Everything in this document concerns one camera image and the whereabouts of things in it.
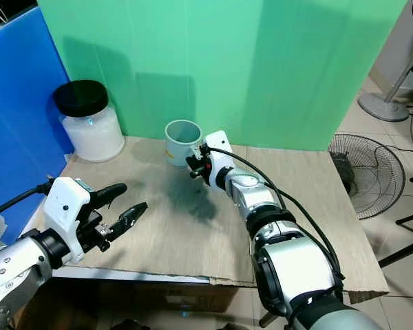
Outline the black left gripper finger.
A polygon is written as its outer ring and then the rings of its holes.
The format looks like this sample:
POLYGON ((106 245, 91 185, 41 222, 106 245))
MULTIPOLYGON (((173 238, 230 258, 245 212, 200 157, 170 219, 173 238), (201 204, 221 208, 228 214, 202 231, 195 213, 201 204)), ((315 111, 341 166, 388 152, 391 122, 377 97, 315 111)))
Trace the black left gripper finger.
POLYGON ((145 213, 148 207, 149 204, 147 204, 147 202, 140 202, 121 213, 116 223, 109 226, 109 242, 112 242, 124 235, 124 233, 127 233, 128 230, 130 230, 131 227, 137 222, 138 218, 145 213))
POLYGON ((92 207, 102 208, 110 205, 112 201, 118 198, 118 196, 125 194, 125 192, 127 192, 127 185, 125 183, 113 184, 96 190, 96 192, 92 192, 92 207))

